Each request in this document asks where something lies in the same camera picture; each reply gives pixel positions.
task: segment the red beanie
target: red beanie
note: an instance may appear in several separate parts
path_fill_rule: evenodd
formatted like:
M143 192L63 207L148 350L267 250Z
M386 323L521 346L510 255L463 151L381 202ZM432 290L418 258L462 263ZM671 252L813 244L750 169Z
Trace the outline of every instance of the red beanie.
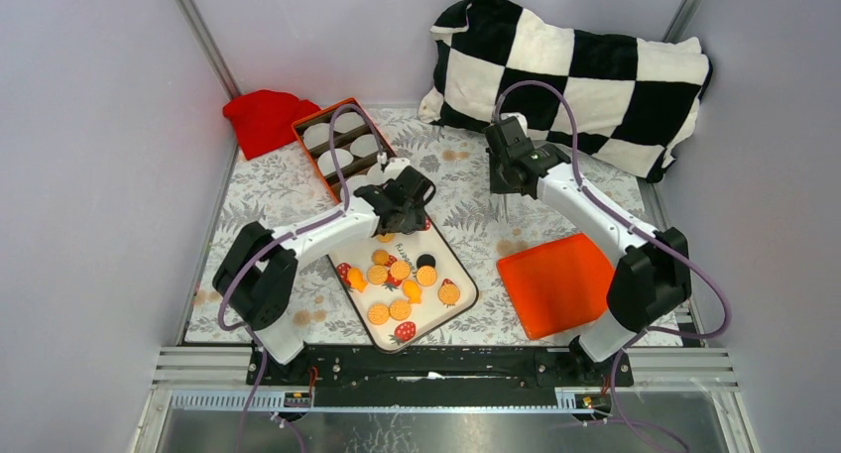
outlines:
M245 159L252 160L295 140L292 123L319 110L293 94L261 89L222 108L231 121Z

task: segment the white wall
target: white wall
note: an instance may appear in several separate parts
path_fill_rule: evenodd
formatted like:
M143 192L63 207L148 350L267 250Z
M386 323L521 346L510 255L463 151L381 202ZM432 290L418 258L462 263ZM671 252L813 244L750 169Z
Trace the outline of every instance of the white wall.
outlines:
M222 183L174 0L0 0L0 451L125 451Z
M704 0L684 34L716 72L664 198L730 293L723 344L764 453L839 445L838 1ZM714 328L720 308L695 286Z
M458 0L195 0L244 92L415 104L432 88L429 27ZM554 25L662 38L680 0L513 0Z

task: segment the white tray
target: white tray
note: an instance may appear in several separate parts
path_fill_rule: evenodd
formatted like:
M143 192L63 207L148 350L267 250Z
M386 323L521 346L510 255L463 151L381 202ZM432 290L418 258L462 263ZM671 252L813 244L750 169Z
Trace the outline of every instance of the white tray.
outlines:
M409 263L412 267L412 274L407 280L415 280L415 272L418 269L415 262L423 254L430 254L435 257L435 270L438 273L435 284L420 287L423 292L421 303L412 304L412 314L408 319L396 321L390 317L385 324L379 326L368 321L368 308L378 302L388 306L396 299L407 299L403 294L403 284L401 283L396 288L389 288L385 284L374 285L368 283L363 292L359 292L342 283L351 303L359 314L359 318L362 320L362 324L368 330L371 340L380 350L387 353L398 352L476 303L479 295L476 283L461 266L455 254L452 253L452 250L434 226L431 226L429 230L416 232L412 235L396 234L395 238L388 243L382 243L376 238L371 238L347 245L330 253L329 257L334 267L347 263L353 268L358 268L365 275L365 281L367 281L368 269L374 266L371 256L376 250L385 250L398 260ZM461 290L461 297L454 305L449 307L438 299L438 289L444 279L451 280ZM407 321L415 323L417 333L408 342L400 342L394 338L395 329Z

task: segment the black and white pillow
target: black and white pillow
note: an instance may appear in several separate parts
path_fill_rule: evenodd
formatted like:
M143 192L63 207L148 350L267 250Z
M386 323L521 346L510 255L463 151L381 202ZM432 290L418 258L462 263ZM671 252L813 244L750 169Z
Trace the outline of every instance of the black and white pillow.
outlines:
M421 120L481 131L506 88L544 81L569 102L580 151L649 181L692 134L712 72L697 39L673 45L563 29L507 0L458 2L431 32L438 61ZM513 91L501 112L525 115L532 139L571 144L566 112L543 88Z

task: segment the floral pattern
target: floral pattern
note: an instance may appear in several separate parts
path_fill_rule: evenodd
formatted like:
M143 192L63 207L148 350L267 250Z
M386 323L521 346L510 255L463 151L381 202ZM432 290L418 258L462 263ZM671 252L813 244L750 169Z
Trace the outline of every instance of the floral pattern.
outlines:
M532 341L520 325L496 269L500 258L576 232L558 212L527 197L488 191L484 138L476 133L430 126L414 109L372 109L371 117L401 157L409 158L437 185L427 207L430 218L479 286L470 310L435 329L419 344L566 345L578 329ZM635 216L645 218L636 180L586 156L585 176ZM288 145L246 162L242 156L231 176L209 247L184 340L190 343L248 342L243 330L225 332L216 325L221 296L212 279L240 228L260 220L268 227L288 225L323 212L334 202L316 176L300 145ZM370 344L371 341L326 259L300 270L289 308L308 343ZM238 316L228 309L225 319ZM676 328L673 314L657 325ZM650 333L639 345L679 346L676 337Z

